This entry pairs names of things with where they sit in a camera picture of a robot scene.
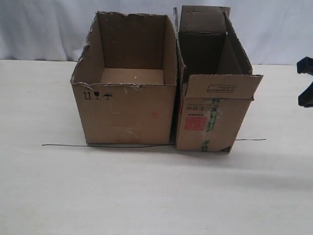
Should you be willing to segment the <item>narrow cardboard box red print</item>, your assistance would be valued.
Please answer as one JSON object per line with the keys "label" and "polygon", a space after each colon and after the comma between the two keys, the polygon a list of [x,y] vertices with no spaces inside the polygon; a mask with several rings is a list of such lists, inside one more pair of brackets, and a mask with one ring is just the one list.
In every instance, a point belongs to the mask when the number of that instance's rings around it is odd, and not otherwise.
{"label": "narrow cardboard box red print", "polygon": [[179,66],[176,149],[229,152],[262,80],[224,6],[175,13]]}

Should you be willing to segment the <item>thin black line on table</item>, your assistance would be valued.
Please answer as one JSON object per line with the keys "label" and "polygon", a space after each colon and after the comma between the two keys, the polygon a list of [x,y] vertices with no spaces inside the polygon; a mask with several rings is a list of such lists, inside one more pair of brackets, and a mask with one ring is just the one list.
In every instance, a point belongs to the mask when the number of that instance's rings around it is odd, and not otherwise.
{"label": "thin black line on table", "polygon": [[99,148],[150,148],[150,147],[164,147],[164,146],[174,146],[174,143],[168,144],[87,144],[87,145],[73,145],[73,144],[55,144],[46,143],[42,144],[42,147],[46,146],[57,146],[57,147],[99,147]]}

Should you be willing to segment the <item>large open cardboard box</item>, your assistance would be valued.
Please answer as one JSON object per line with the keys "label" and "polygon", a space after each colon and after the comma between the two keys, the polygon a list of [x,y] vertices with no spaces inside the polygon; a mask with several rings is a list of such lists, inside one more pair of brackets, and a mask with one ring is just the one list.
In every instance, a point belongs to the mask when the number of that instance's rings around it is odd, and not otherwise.
{"label": "large open cardboard box", "polygon": [[169,143],[177,78],[167,15],[98,11],[70,80],[86,143]]}

